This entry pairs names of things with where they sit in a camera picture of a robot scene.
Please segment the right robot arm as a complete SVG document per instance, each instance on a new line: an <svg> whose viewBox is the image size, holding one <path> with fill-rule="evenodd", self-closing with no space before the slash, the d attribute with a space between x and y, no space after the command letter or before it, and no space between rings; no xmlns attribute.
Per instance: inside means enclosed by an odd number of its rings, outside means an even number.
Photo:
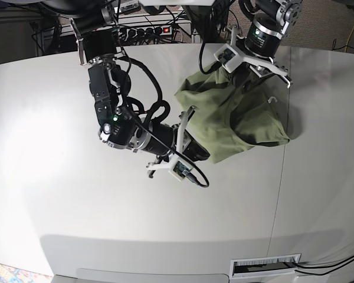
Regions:
<svg viewBox="0 0 354 283"><path fill-rule="evenodd" d="M165 124L171 107L163 99L157 79L124 49L119 30L120 2L41 1L41 6L70 21L79 62L88 71L100 140L115 149L155 155L155 161L147 165L149 177L157 170L167 170L178 180L197 183L202 171L196 163L208 159L209 153L186 129L195 107L181 112L179 123ZM139 67L155 87L157 98L149 108L130 96L129 71L121 68L120 61Z"/></svg>

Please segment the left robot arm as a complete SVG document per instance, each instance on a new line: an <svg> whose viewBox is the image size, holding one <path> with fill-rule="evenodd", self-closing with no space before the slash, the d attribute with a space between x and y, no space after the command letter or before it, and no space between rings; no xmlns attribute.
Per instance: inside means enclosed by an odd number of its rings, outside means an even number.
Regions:
<svg viewBox="0 0 354 283"><path fill-rule="evenodd" d="M216 61L228 73L244 63L260 79L276 75L291 87L289 73L278 66L275 54L299 19L302 1L239 1L239 6L251 26L246 36L236 25L229 28L230 41L214 53Z"/></svg>

